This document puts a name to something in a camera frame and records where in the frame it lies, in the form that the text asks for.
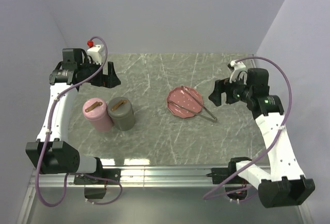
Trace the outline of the grey round lid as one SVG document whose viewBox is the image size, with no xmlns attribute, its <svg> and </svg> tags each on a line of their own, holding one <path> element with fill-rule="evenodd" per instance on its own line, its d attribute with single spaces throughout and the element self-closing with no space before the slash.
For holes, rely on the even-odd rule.
<svg viewBox="0 0 330 224">
<path fill-rule="evenodd" d="M 126 97 L 116 97 L 108 103 L 108 114 L 113 119 L 123 119 L 130 116 L 132 111 L 133 106 Z"/>
</svg>

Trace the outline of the grey cylindrical container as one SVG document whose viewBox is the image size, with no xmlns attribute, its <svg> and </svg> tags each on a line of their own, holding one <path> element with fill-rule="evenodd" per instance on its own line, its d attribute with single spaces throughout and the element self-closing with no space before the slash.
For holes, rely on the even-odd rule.
<svg viewBox="0 0 330 224">
<path fill-rule="evenodd" d="M 128 131 L 136 123 L 133 106 L 126 97 L 113 98 L 108 103 L 108 114 L 120 131 Z"/>
</svg>

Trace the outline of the pink round lid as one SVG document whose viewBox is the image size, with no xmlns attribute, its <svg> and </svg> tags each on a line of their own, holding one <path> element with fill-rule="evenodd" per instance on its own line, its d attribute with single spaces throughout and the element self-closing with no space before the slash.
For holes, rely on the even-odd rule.
<svg viewBox="0 0 330 224">
<path fill-rule="evenodd" d="M 88 120 L 98 120 L 104 115 L 105 108 L 105 102 L 102 99 L 95 97 L 88 99 L 84 103 L 82 112 Z"/>
</svg>

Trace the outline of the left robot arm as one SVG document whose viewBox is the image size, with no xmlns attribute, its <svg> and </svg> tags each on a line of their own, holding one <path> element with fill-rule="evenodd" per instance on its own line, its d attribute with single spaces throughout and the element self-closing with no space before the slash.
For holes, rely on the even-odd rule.
<svg viewBox="0 0 330 224">
<path fill-rule="evenodd" d="M 82 156 L 68 143 L 68 125 L 79 91 L 78 83 L 109 89 L 120 85 L 113 62 L 108 61 L 106 55 L 107 50 L 102 44 L 88 50 L 63 49 L 63 60 L 49 76 L 50 99 L 43 126 L 36 141 L 27 143 L 25 148 L 40 174 L 86 174 L 93 184 L 104 179 L 100 159 Z"/>
</svg>

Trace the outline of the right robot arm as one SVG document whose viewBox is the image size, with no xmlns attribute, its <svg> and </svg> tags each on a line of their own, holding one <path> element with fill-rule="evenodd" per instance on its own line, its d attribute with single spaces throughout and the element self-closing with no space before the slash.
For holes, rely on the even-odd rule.
<svg viewBox="0 0 330 224">
<path fill-rule="evenodd" d="M 242 179 L 258 190 L 265 208 L 301 205 L 315 190 L 313 179 L 307 179 L 293 152 L 280 98 L 269 94 L 269 73 L 262 68 L 251 68 L 245 80 L 230 78 L 216 80 L 209 95 L 216 106 L 221 105 L 221 95 L 226 103 L 244 102 L 251 111 L 265 143 L 266 150 L 258 157 L 233 158 L 228 164 L 228 177 L 218 186 Z"/>
</svg>

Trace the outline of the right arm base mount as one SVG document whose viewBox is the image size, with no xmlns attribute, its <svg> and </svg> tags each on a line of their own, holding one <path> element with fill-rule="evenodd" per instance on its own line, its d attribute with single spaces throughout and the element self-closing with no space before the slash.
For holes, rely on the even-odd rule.
<svg viewBox="0 0 330 224">
<path fill-rule="evenodd" d="M 256 165 L 251 164 L 250 166 L 244 165 L 242 168 L 237 169 L 234 171 L 234 168 L 231 168 L 229 165 L 228 167 L 214 167 L 211 169 L 211 173 L 208 173 L 206 177 L 212 178 L 212 183 L 214 185 L 218 185 L 216 188 L 210 190 L 203 196 L 203 200 L 209 200 L 213 198 L 218 198 L 220 196 L 224 195 L 235 195 L 236 192 L 246 192 L 249 190 L 249 187 L 243 187 L 236 190 L 233 190 L 231 192 L 225 192 L 223 194 L 218 195 L 211 195 L 213 192 L 217 191 L 219 188 L 224 186 L 225 184 L 242 184 L 245 185 L 244 181 L 246 181 L 246 178 L 243 177 L 243 174 L 247 176 L 248 170 L 256 167 Z"/>
</svg>

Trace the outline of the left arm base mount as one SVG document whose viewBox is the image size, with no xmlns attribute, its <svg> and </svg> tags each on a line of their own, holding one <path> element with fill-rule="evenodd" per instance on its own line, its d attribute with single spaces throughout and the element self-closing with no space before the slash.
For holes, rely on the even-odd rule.
<svg viewBox="0 0 330 224">
<path fill-rule="evenodd" d="M 121 170 L 119 168 L 106 168 L 101 173 L 93 173 L 88 176 L 85 174 L 76 175 L 73 185 L 84 186 L 84 196 L 87 201 L 103 200 L 110 186 L 118 186 L 119 193 L 111 201 L 118 200 L 123 192 L 120 184 Z"/>
</svg>

